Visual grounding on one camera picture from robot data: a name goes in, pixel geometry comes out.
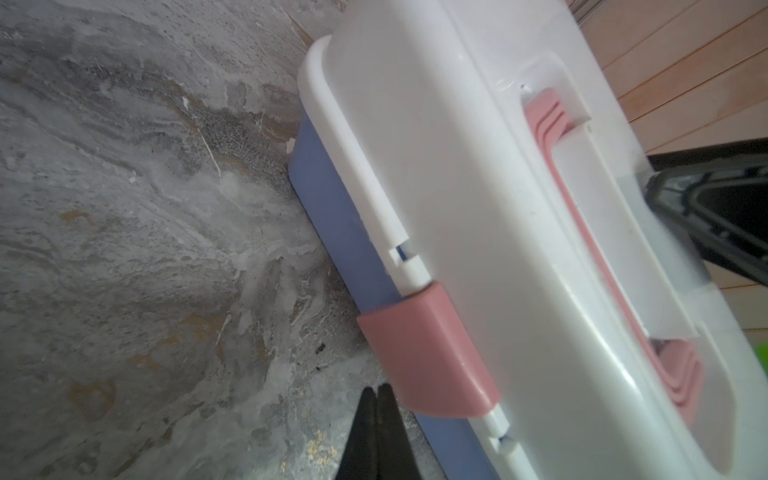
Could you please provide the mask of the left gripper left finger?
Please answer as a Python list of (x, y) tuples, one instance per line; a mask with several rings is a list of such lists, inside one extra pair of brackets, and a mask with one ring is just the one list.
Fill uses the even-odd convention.
[(336, 480), (378, 478), (377, 397), (371, 387), (363, 389), (351, 425)]

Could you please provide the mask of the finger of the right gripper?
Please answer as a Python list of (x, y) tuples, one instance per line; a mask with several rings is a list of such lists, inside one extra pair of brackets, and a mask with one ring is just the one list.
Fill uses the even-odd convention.
[(663, 170), (651, 210), (694, 240), (709, 262), (767, 284), (767, 160), (718, 158)]

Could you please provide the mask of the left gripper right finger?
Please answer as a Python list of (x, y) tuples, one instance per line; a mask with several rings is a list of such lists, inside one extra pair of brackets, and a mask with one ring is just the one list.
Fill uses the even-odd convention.
[(378, 479), (422, 479), (394, 391), (389, 384), (382, 384), (377, 390), (376, 445)]

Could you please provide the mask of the white blue tool box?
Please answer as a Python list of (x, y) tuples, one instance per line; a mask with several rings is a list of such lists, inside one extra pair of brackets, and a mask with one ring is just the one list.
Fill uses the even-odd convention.
[(767, 376), (561, 1), (354, 1), (290, 180), (450, 479), (763, 479)]

